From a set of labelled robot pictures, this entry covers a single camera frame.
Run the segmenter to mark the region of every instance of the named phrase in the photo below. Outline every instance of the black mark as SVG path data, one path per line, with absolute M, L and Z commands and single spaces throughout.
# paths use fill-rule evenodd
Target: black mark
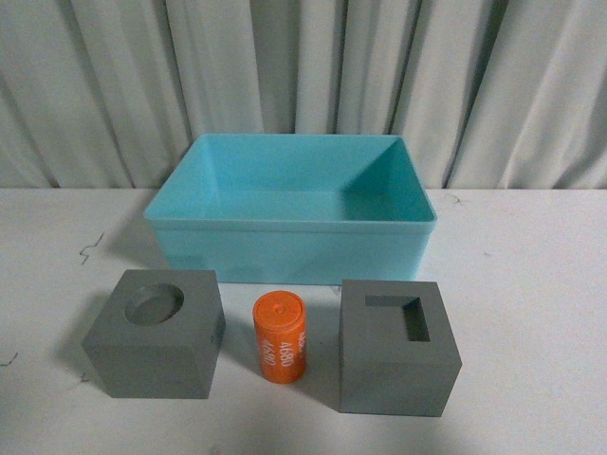
M 12 357 L 11 360 L 9 360 L 9 362 L 7 362 L 7 363 L 0 363 L 0 367 L 8 367 L 8 366 L 10 366 L 10 364 L 14 361 L 15 358 L 17 358 L 18 355 L 19 355 L 19 353 L 15 353 L 15 355 Z
M 455 194 L 451 194 L 450 192 L 447 193 L 447 196 L 453 198 L 453 204 L 454 205 L 458 205 L 459 204 L 460 206 L 463 206 L 465 202 L 469 202 L 466 199 L 460 199 Z
M 102 232 L 102 233 L 101 233 L 101 235 L 100 235 L 99 239 L 97 239 L 97 242 L 95 242 L 93 245 L 87 245 L 87 246 L 85 246 L 83 249 L 81 249 L 81 250 L 80 250 L 80 255 L 84 257 L 84 259 L 83 259 L 83 263 L 82 263 L 81 265 L 84 265 L 84 263 L 86 262 L 86 260 L 87 260 L 87 259 L 88 259 L 88 257 L 90 256 L 90 255 L 86 254 L 86 253 L 85 253 L 85 251 L 86 251 L 88 248 L 95 248 L 96 246 L 98 246 L 98 245 L 99 245 L 99 243 L 100 243 L 100 241 L 101 241 L 101 239 L 103 238 L 103 235 L 105 235 L 105 232 Z

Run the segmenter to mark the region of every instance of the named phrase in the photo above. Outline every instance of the circular hole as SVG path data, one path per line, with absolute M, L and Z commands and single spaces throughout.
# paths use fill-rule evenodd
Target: circular hole
M 172 284 L 139 289 L 124 309 L 126 320 L 136 325 L 156 325 L 172 318 L 183 305 L 183 292 Z

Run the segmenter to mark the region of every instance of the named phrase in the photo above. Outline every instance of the battery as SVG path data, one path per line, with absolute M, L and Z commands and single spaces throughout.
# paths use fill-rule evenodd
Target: battery
M 262 374 L 287 384 L 305 372 L 305 305 L 296 294 L 272 291 L 253 306 Z

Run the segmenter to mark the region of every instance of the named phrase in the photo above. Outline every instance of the white curtain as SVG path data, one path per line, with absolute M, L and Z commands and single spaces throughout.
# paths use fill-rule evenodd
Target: white curtain
M 211 132 L 404 136 L 428 188 L 607 188 L 604 0 L 0 0 L 0 187 Z

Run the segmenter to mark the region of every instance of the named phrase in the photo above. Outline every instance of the rectangular hole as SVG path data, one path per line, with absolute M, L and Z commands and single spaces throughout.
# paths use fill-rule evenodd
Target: rectangular hole
M 407 327 L 409 341 L 430 341 L 424 310 L 421 307 L 421 300 L 415 299 L 403 305 L 402 313 L 405 316 L 405 326 Z
M 402 308 L 409 341 L 430 341 L 428 325 L 419 297 L 365 296 L 366 306 Z

